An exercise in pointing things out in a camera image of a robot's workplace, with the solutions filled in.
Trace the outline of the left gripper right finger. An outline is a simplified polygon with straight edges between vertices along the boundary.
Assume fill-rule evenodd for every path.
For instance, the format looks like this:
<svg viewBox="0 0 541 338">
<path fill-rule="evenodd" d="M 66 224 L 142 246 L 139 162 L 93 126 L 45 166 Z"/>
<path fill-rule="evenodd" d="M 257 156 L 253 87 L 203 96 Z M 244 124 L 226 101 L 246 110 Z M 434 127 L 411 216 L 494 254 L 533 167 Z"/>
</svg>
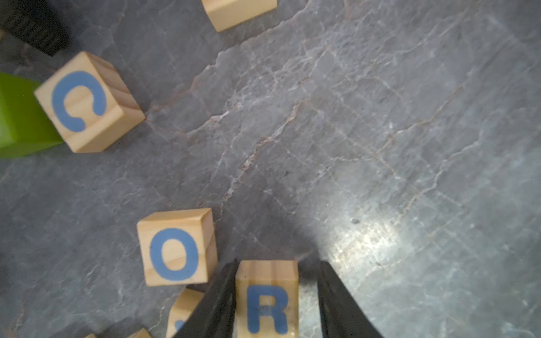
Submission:
<svg viewBox="0 0 541 338">
<path fill-rule="evenodd" d="M 320 263 L 317 285 L 321 331 L 324 338 L 383 337 L 365 316 L 327 261 Z"/>
</svg>

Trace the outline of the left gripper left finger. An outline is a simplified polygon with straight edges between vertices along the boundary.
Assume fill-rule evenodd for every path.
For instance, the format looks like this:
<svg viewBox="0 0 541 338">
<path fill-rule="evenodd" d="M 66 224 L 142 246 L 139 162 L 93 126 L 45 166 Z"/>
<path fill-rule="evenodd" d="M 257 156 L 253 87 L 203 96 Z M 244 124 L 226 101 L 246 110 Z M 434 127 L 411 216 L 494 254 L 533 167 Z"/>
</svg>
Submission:
<svg viewBox="0 0 541 338">
<path fill-rule="evenodd" d="M 225 264 L 174 338 L 232 337 L 236 310 L 235 276 L 238 268 L 237 259 Z"/>
</svg>

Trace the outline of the wooden block blue E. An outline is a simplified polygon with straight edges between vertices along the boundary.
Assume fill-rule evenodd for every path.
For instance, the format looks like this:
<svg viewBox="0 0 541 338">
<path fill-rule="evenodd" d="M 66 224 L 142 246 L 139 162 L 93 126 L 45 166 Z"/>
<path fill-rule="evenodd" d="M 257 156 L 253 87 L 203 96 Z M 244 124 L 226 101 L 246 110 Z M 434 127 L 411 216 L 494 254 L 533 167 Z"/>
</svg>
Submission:
<svg viewBox="0 0 541 338">
<path fill-rule="evenodd" d="M 203 298 L 203 292 L 188 288 L 179 295 L 170 309 L 165 338 L 174 337 Z"/>
</svg>

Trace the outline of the wooden block blue R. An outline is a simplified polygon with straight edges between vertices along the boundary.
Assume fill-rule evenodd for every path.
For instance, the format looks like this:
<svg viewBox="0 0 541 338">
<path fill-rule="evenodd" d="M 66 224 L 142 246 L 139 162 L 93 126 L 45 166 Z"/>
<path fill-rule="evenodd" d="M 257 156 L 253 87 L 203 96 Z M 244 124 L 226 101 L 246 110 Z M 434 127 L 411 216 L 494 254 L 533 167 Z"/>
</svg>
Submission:
<svg viewBox="0 0 541 338">
<path fill-rule="evenodd" d="M 235 276 L 238 337 L 298 337 L 296 261 L 243 260 Z"/>
</svg>

